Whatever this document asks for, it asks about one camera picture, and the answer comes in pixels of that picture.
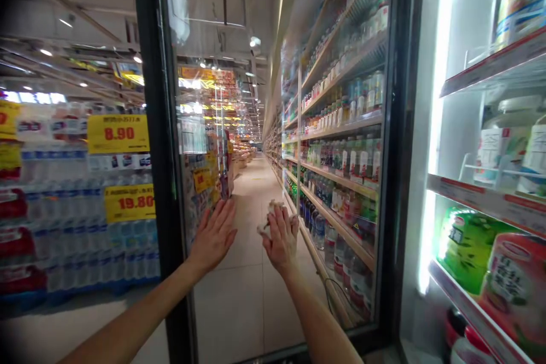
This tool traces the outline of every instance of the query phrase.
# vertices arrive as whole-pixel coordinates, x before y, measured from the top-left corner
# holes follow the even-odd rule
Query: ceiling light
[[[66,24],[68,27],[72,28],[72,25],[71,25],[70,23],[67,23],[65,20],[59,19],[59,21],[60,21],[61,23]]]

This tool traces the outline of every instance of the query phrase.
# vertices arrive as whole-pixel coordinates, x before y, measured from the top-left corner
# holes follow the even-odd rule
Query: left hand
[[[187,263],[190,264],[200,276],[204,276],[214,269],[228,253],[235,240],[237,229],[233,229],[235,217],[235,201],[221,200],[216,205],[214,213],[209,219],[210,209],[207,209],[195,240]]]

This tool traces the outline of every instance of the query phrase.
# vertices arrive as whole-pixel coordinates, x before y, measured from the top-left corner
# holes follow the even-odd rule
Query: ceiling
[[[254,109],[255,99],[264,103],[268,95],[268,56],[274,42],[272,2],[273,0],[226,0],[225,26],[224,0],[169,0],[171,11],[180,24],[186,27],[185,34],[176,39],[177,54],[205,57],[209,59],[208,62],[216,59],[220,64],[223,62],[235,68],[242,81],[256,81],[257,87],[244,84],[253,94],[243,94],[252,102]],[[36,59],[46,56],[36,52],[45,44],[56,51],[57,59],[53,67],[50,67],[55,70],[58,68],[57,63],[65,65],[59,59],[66,61],[71,54],[82,54],[82,49],[90,59],[102,57],[119,61],[130,61],[134,51],[140,49],[135,0],[13,0],[10,10],[8,19],[0,30],[0,36],[4,39],[3,44],[16,48],[19,54],[14,55],[13,50],[0,47],[4,50],[1,56],[4,60],[7,57],[12,61],[29,59],[37,67],[43,68],[43,63]],[[61,22],[61,19],[69,22],[72,27]],[[249,45],[251,36],[261,40],[261,44],[254,47],[252,53]],[[103,49],[85,47],[82,44]],[[245,72],[251,72],[255,77],[246,77]],[[89,75],[81,70],[78,74]],[[42,72],[38,75],[51,77],[51,73]],[[14,78],[21,76],[21,72],[0,65],[0,76]],[[68,85],[70,81],[63,82],[63,86]],[[105,85],[97,85],[97,88],[104,89]],[[131,98],[131,90],[118,85],[112,87],[114,89],[110,91],[120,92],[127,99]],[[261,109],[259,117],[262,124],[263,113],[264,109]]]

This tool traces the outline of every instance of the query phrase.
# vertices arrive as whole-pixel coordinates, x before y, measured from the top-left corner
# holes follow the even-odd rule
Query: yellow sign
[[[104,205],[109,224],[155,219],[154,184],[106,187]]]
[[[146,115],[91,115],[87,127],[90,154],[150,150]]]
[[[0,100],[0,139],[17,139],[16,119],[21,106],[16,102]]]
[[[199,168],[193,171],[193,183],[197,194],[209,188],[212,185],[209,168]]]
[[[0,168],[14,169],[21,166],[21,146],[17,143],[0,143]]]

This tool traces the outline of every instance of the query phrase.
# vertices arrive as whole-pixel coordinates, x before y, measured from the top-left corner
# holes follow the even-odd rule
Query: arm
[[[281,210],[278,206],[275,206],[275,214],[270,213],[267,217],[271,227],[271,239],[264,236],[263,246],[292,297],[313,363],[362,363],[347,335],[309,290],[298,270],[297,217],[290,219],[286,208]]]
[[[72,363],[129,363],[161,321],[192,287],[214,269],[235,240],[235,203],[220,201],[208,220],[206,211],[188,259],[144,299],[105,325],[60,361]]]

